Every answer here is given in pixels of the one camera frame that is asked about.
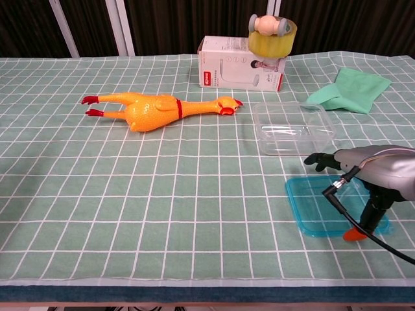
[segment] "black cable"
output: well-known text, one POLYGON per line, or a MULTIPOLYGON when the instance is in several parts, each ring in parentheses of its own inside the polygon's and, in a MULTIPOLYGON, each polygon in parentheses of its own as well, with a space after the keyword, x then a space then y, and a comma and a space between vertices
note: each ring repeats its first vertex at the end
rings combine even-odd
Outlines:
POLYGON ((336 187, 330 186, 323 192, 323 195, 329 200, 332 206, 334 206, 339 211, 340 214, 343 214, 344 217, 346 217, 346 219, 349 220, 351 224, 353 224, 361 233, 366 235, 370 240, 374 241, 376 244, 380 245, 382 248, 385 248, 387 251, 391 252, 395 256, 398 256, 400 259, 403 259, 404 261, 415 265, 415 259, 410 258, 404 253, 401 253, 400 251, 394 249, 392 246, 389 246, 388 244, 384 243, 382 240, 379 240, 376 236, 372 235, 371 233, 363 229, 359 225, 359 223, 353 217, 350 216, 350 214, 347 212, 343 204, 341 204, 340 201, 337 199, 337 197, 334 195, 336 191, 337 191, 336 187))

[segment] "red label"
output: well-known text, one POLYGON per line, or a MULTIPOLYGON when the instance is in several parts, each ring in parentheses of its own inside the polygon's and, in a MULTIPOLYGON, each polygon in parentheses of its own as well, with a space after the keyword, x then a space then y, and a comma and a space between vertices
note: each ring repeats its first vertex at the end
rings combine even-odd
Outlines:
POLYGON ((205 86, 210 86, 210 84, 211 84, 210 71, 204 71, 203 72, 203 81, 204 81, 205 86))

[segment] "teal plastic lid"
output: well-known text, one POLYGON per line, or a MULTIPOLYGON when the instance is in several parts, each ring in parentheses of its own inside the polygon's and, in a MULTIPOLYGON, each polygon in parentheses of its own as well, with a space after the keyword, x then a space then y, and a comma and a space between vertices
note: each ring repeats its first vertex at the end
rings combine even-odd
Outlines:
MULTIPOLYGON (((339 179, 339 176, 311 176, 291 178, 285 187, 292 212, 303 233, 314 237, 342 236, 351 229, 349 221, 341 215, 323 196, 322 191, 339 179)), ((363 183, 353 178, 336 194, 350 215, 360 220, 369 192, 363 183)), ((387 234, 391 230, 387 216, 379 222, 376 234, 387 234)))

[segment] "dark curtain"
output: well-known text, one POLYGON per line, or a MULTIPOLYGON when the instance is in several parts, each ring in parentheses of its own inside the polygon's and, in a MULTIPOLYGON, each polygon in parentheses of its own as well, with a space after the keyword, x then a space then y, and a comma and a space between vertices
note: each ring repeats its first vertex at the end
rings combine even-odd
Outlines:
POLYGON ((298 26, 292 54, 415 57, 414 0, 282 0, 279 15, 298 26))
POLYGON ((248 36, 267 0, 124 0, 137 55, 196 53, 204 36, 248 36))
POLYGON ((0 57, 71 57, 48 0, 0 1, 0 57))
POLYGON ((105 0, 60 0, 80 57, 118 56, 105 0))

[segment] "red band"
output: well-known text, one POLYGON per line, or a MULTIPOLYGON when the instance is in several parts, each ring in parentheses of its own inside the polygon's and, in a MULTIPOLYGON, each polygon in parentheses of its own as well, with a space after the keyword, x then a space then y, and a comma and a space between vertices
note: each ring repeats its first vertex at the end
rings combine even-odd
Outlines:
POLYGON ((177 108, 179 109, 179 119, 181 119, 183 116, 182 102, 180 101, 180 99, 176 99, 176 101, 177 101, 177 108))
POLYGON ((277 91, 280 91, 280 89, 281 89, 281 83, 283 83, 283 74, 282 73, 281 73, 281 76, 279 78, 277 91))

